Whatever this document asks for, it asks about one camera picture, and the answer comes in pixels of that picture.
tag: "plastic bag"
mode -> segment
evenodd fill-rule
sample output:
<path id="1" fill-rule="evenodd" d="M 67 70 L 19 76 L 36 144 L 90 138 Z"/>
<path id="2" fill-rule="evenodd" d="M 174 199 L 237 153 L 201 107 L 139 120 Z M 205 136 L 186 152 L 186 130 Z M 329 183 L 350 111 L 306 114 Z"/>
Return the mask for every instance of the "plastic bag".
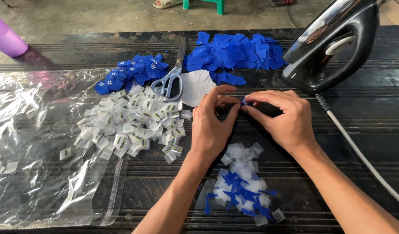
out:
<path id="1" fill-rule="evenodd" d="M 0 73 L 0 229 L 108 225 L 117 216 L 128 162 L 73 146 L 77 121 L 103 97 L 93 85 L 109 70 Z M 60 160 L 71 147 L 72 156 Z M 97 191 L 106 168 L 113 183 Z M 94 194 L 103 201 L 93 201 Z M 103 207 L 94 208 L 93 204 Z"/>

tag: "forearm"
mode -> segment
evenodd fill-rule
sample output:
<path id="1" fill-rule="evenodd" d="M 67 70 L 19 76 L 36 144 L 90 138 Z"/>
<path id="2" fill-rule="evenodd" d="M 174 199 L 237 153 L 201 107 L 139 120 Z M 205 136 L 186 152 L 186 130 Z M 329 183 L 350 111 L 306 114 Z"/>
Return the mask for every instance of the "forearm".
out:
<path id="1" fill-rule="evenodd" d="M 299 154 L 297 162 L 346 234 L 399 233 L 399 221 L 352 183 L 319 146 Z"/>
<path id="2" fill-rule="evenodd" d="M 175 179 L 133 231 L 134 234 L 179 234 L 199 183 L 208 168 L 189 152 Z"/>

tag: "scissor blade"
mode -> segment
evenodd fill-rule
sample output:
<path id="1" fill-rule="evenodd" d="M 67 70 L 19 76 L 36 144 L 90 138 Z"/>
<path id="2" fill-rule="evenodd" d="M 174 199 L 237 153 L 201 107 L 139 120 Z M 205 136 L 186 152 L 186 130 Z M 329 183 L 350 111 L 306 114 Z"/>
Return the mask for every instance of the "scissor blade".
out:
<path id="1" fill-rule="evenodd" d="M 184 64 L 185 49 L 186 49 L 186 37 L 182 38 L 182 43 L 178 51 L 178 57 L 176 57 L 175 67 L 178 69 L 181 68 L 182 65 Z"/>

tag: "purple plastic container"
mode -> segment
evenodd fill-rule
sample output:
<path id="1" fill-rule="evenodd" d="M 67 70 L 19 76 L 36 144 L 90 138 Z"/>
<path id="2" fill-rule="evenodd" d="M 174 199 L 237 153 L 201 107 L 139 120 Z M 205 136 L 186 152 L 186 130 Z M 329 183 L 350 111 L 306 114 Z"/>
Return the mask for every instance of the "purple plastic container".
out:
<path id="1" fill-rule="evenodd" d="M 24 54 L 28 45 L 0 19 L 0 51 L 10 57 Z"/>

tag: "sandal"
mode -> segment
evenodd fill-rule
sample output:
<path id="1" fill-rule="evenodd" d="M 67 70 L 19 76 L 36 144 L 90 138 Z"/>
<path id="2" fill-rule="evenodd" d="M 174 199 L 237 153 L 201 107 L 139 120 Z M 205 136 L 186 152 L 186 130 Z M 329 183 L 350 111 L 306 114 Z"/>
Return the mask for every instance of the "sandal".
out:
<path id="1" fill-rule="evenodd" d="M 170 8 L 171 6 L 175 6 L 177 4 L 181 4 L 184 0 L 159 0 L 161 5 L 156 5 L 156 2 L 153 3 L 153 6 L 157 9 L 165 9 Z"/>

